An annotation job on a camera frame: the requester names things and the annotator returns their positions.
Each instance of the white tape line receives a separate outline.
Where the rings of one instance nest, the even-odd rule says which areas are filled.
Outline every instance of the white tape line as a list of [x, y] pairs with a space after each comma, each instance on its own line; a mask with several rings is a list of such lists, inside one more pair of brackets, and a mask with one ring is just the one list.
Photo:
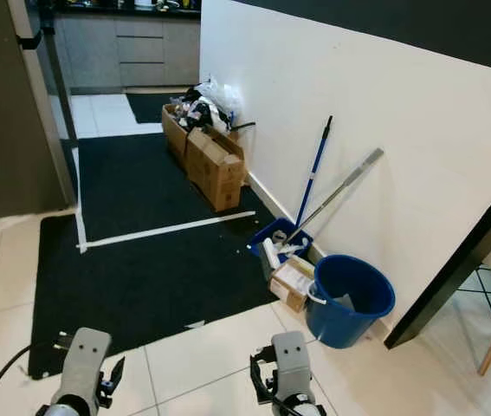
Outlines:
[[168, 232], [187, 230], [189, 228], [202, 227], [203, 225], [222, 223], [224, 221], [230, 221], [232, 219], [250, 217], [250, 216], [255, 215], [255, 214], [256, 214], [256, 211], [246, 211], [246, 212], [240, 212], [239, 214], [227, 215], [225, 217], [214, 217], [214, 218], [208, 218], [208, 219], [201, 219], [199, 221], [192, 221], [190, 223], [183, 223], [183, 224], [177, 224], [177, 225], [169, 225], [167, 227], [162, 227], [162, 228], [155, 228], [154, 230], [133, 232], [131, 234], [124, 234], [123, 236], [102, 238], [101, 240], [97, 240], [97, 241], [89, 241], [86, 243], [80, 242], [78, 244], [78, 247], [80, 247], [80, 250], [81, 250], [82, 245], [85, 248], [88, 248], [88, 247], [99, 247], [101, 245], [121, 243], [123, 241], [135, 240], [137, 238], [157, 236], [159, 234], [166, 234]]
[[81, 215], [81, 187], [80, 187], [80, 153], [78, 148], [74, 147], [72, 149], [72, 158], [74, 159], [75, 165], [75, 176], [78, 182], [78, 202], [75, 207], [75, 226], [78, 230], [78, 245], [80, 249], [80, 254], [87, 251], [87, 239], [86, 239], [86, 226], [83, 224], [83, 215]]

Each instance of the plastic bag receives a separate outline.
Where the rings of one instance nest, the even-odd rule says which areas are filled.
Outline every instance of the plastic bag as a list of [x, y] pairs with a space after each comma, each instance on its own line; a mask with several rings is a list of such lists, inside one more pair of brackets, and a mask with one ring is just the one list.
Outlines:
[[197, 85], [195, 89], [214, 102], [226, 113], [229, 123], [234, 124], [241, 110], [241, 100], [235, 88], [226, 84], [221, 85], [216, 82], [214, 76], [211, 76], [209, 81]]

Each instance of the black wall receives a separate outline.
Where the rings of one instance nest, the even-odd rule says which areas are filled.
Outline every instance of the black wall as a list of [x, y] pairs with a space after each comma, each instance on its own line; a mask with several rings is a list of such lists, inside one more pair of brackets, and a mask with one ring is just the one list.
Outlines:
[[491, 67], [489, 0], [236, 1]]

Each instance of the cardboard box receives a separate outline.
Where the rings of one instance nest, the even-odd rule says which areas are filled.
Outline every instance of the cardboard box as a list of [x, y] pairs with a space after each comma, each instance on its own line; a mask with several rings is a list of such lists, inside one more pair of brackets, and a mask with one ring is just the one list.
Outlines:
[[187, 147], [187, 132], [171, 116], [174, 113], [173, 104], [162, 107], [162, 129], [168, 138], [168, 149], [176, 157], [178, 163], [185, 169], [185, 149]]
[[307, 299], [308, 286], [313, 279], [313, 267], [307, 267], [294, 258], [289, 258], [272, 272], [268, 288], [289, 308], [300, 312]]
[[245, 176], [243, 150], [212, 127], [194, 128], [187, 138], [185, 167], [214, 211], [239, 205]]

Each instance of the black floor mat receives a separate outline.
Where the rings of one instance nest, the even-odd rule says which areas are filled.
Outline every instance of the black floor mat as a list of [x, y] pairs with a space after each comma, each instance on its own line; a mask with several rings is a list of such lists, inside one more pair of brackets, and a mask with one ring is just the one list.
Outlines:
[[[110, 333], [110, 354], [174, 335], [184, 326], [272, 302], [260, 261], [245, 244], [257, 217], [156, 237], [75, 248], [74, 216], [41, 224], [32, 342], [86, 326]], [[36, 348], [29, 374], [58, 374], [64, 354]]]
[[87, 241], [249, 210], [272, 218], [245, 188], [238, 209], [213, 213], [162, 133], [80, 140], [80, 174]]
[[130, 101], [135, 120], [138, 123], [159, 123], [161, 121], [162, 106], [170, 104], [171, 97], [180, 97], [184, 93], [169, 94], [126, 94]]

